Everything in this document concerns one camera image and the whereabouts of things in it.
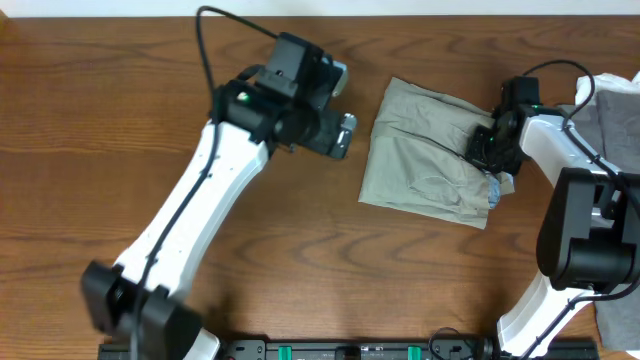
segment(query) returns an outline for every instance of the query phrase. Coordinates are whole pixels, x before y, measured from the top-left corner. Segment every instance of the gray cloth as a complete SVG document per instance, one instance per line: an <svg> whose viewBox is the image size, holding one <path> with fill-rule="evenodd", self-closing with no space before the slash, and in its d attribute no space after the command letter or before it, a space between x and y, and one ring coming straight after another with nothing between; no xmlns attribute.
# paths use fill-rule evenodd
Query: gray cloth
<svg viewBox="0 0 640 360"><path fill-rule="evenodd" d="M596 94L573 121L578 133L622 171L640 173L640 95L608 90ZM618 286L618 292L627 285ZM616 301L596 302L602 344L611 350L640 350L640 291Z"/></svg>
<svg viewBox="0 0 640 360"><path fill-rule="evenodd" d="M458 98L392 79L371 134L359 201L484 229L489 181L461 159L487 112ZM499 176L502 194L513 185Z"/></svg>

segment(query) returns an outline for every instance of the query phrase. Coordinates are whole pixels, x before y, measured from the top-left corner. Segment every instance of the white backdrop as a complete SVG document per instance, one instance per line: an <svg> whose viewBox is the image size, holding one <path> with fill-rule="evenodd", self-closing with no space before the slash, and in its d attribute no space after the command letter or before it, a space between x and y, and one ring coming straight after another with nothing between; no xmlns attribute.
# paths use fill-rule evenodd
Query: white backdrop
<svg viewBox="0 0 640 360"><path fill-rule="evenodd" d="M9 17L191 16L199 5L238 15L640 14L640 0L0 0Z"/></svg>

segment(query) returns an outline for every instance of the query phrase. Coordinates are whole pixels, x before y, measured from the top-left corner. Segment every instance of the wooden tabletop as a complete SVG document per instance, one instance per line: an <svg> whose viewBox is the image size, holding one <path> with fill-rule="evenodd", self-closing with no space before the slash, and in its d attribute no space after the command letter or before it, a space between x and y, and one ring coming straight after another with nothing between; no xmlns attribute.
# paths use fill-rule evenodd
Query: wooden tabletop
<svg viewBox="0 0 640 360"><path fill-rule="evenodd" d="M188 303L210 331L272 339L490 335L533 279L551 195L525 164L484 231L358 203L392 76L489 110L503 80L568 58L631 77L637 17L257 18L349 66L334 107L359 124L348 158L278 152L209 248ZM271 39L205 21L218 82L264 62ZM91 359L102 336L79 292L153 218L207 121L192 18L21 19L0 35L0 358ZM545 103L579 75L538 73ZM599 339L594 308L563 336ZM623 353L602 352L607 358Z"/></svg>

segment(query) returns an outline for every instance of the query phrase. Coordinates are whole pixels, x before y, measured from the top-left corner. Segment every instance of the wood grain surface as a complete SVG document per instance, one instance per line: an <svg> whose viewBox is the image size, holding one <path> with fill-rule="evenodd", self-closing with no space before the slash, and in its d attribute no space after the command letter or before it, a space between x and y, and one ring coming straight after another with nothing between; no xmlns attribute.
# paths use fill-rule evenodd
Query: wood grain surface
<svg viewBox="0 0 640 360"><path fill-rule="evenodd" d="M188 303L223 336L492 334L536 272L551 186L534 164L484 231L357 202L369 135L392 76L489 110L503 80L553 58L631 77L637 17L256 18L349 66L334 107L359 127L333 161L279 152L240 196ZM204 21L215 77L267 59L273 42ZM570 103L576 71L539 73L547 104ZM111 263L183 173L208 94L191 18L17 19L0 35L0 358L92 359L102 337L79 292ZM594 309L563 336L599 339ZM628 357L602 350L607 359Z"/></svg>

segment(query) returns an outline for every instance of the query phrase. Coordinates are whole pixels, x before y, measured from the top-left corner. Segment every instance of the wooden table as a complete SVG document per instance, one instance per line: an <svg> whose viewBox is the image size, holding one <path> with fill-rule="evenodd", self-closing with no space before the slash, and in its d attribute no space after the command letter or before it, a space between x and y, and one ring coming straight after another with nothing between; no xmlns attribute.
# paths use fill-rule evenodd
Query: wooden table
<svg viewBox="0 0 640 360"><path fill-rule="evenodd" d="M637 17L260 18L349 66L334 103L358 116L349 157L277 153L209 248L188 303L222 336L418 338L491 334L536 272L551 186L533 164L480 231L358 203L392 76L490 109L503 80L553 58L630 77ZM215 77L272 40L205 21ZM189 162L208 94L192 18L21 19L0 36L0 358L91 359L102 337L79 292L149 223ZM539 72L546 103L578 73ZM599 338L594 309L564 336ZM603 351L607 358L625 358Z"/></svg>

